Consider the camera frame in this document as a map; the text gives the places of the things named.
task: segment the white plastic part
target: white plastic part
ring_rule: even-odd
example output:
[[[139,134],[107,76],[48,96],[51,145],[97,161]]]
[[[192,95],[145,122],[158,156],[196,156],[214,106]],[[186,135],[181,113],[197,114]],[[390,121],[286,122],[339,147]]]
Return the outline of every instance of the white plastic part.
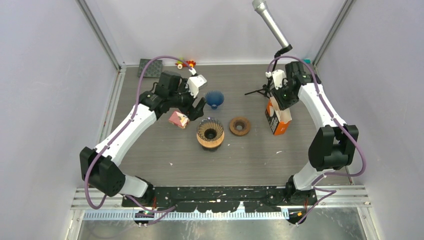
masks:
[[[334,169],[325,169],[324,171],[317,171],[311,163],[306,163],[306,165],[296,173],[293,177],[294,186],[297,190],[311,190],[312,182],[321,174],[334,172]]]
[[[199,89],[206,86],[206,83],[208,81],[206,80],[203,75],[197,75],[197,76],[191,76],[188,78],[187,84],[188,84],[188,90],[190,91],[190,94],[196,98],[199,94]]]
[[[196,74],[196,70],[195,70],[195,68],[194,68],[194,67],[192,67],[191,69],[190,69],[190,67],[189,67],[189,68],[188,68],[188,71],[190,71],[191,75],[195,75],[195,74]]]
[[[275,70],[272,72],[272,81],[274,82],[275,89],[279,89],[283,87],[283,79],[286,78],[286,73],[281,70]]]
[[[121,190],[119,191],[119,194],[122,195],[131,195],[134,197],[142,197],[147,188],[148,184],[144,182],[143,180],[135,177],[135,176],[128,176],[125,175],[125,183],[123,184]]]
[[[333,106],[329,102],[321,84],[318,84],[318,89],[325,103],[328,105],[329,109],[334,114],[334,118],[336,118],[340,124],[345,124],[346,122],[337,114],[337,112],[334,110]],[[332,117],[327,112],[326,108],[321,102],[320,97],[318,96],[317,91],[315,90],[315,85],[313,82],[300,86],[298,97],[299,100],[302,101],[303,104],[306,106],[317,130],[327,125],[331,127],[337,127],[336,123],[333,121]]]
[[[134,107],[132,107],[131,112],[119,124],[119,126],[105,140],[95,146],[97,151],[103,149],[112,139],[112,137],[115,136],[129,120],[131,120],[131,115],[133,111]],[[128,150],[131,148],[131,146],[134,144],[134,142],[149,126],[151,126],[155,122],[155,112],[150,111],[149,107],[143,104],[139,104],[137,112],[134,116],[134,121],[126,127],[126,129],[115,139],[115,141],[113,141],[109,148],[103,153],[103,156],[111,156],[111,161],[119,167],[122,162],[122,159],[124,158]]]

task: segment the gray tabletop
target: gray tabletop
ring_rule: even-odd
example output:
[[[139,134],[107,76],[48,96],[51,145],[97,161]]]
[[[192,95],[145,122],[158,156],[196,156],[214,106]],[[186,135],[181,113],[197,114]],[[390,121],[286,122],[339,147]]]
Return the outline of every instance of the gray tabletop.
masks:
[[[129,175],[146,179],[157,186],[251,186],[285,185],[308,161],[308,148],[316,134],[314,123],[303,103],[290,108],[292,121],[285,134],[274,136],[265,117],[268,99],[258,93],[266,83],[266,65],[197,66],[208,81],[199,96],[219,90],[224,103],[216,110],[204,107],[204,117],[180,129],[168,122],[171,113],[162,117],[134,143],[125,155],[120,169]],[[164,67],[164,70],[188,77],[186,68]],[[113,128],[127,116],[134,105],[137,68],[126,71]],[[154,78],[145,78],[141,92],[152,88]],[[229,122],[246,117],[250,132],[242,137],[231,134]],[[224,125],[225,138],[215,152],[202,149],[196,139],[196,127],[205,117],[214,117]],[[328,177],[321,184],[349,184],[347,177]]]

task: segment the gray floor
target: gray floor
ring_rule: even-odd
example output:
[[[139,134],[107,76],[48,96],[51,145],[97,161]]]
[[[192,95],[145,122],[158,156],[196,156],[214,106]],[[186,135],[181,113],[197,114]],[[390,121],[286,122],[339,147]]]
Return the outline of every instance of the gray floor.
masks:
[[[365,240],[356,208],[316,208],[299,227],[286,220],[82,221],[79,240]]]
[[[292,122],[283,135],[274,136],[265,117],[268,99],[244,93],[266,83],[266,65],[197,66],[208,81],[201,90],[220,90],[225,101],[217,110],[204,107],[204,117],[219,119],[225,127],[225,139],[216,152],[204,151],[196,140],[196,127],[202,118],[180,129],[168,122],[172,111],[147,129],[125,155],[120,169],[157,186],[240,186],[284,185],[308,161],[308,148],[315,134],[314,123],[303,103],[290,108]],[[186,68],[164,67],[188,77]],[[135,103],[137,68],[126,71],[114,118],[115,128]],[[152,88],[157,79],[146,78],[141,92]],[[251,130],[234,136],[228,127],[232,118],[250,120]],[[321,184],[349,184],[347,177],[328,177]]]

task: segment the blue bowl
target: blue bowl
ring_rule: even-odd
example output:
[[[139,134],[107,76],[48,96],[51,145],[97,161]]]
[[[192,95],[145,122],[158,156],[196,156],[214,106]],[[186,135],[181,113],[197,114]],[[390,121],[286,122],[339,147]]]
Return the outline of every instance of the blue bowl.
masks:
[[[212,108],[217,109],[224,102],[224,94],[218,90],[209,91],[204,96],[206,103]]]

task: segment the concrete floor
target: concrete floor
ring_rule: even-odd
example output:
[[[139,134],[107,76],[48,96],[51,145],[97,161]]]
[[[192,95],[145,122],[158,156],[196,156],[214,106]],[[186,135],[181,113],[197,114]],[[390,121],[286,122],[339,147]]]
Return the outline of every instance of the concrete floor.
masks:
[[[180,129],[168,122],[173,111],[164,114],[147,129],[124,157],[120,169],[146,179],[156,186],[249,186],[285,185],[308,161],[308,148],[315,126],[303,103],[290,108],[292,122],[285,134],[274,136],[265,117],[268,99],[258,93],[244,93],[266,83],[266,65],[197,66],[208,81],[199,96],[210,90],[223,92],[225,101],[218,109],[204,107],[204,117]],[[137,68],[129,67],[119,97],[113,128],[132,108],[139,78]],[[163,70],[188,77],[186,68],[168,66]],[[141,93],[152,88],[154,78],[145,78]],[[229,131],[232,118],[250,120],[251,130],[243,137]],[[225,139],[216,152],[204,151],[196,139],[196,127],[205,117],[224,125]],[[328,177],[320,184],[349,184],[347,177]]]

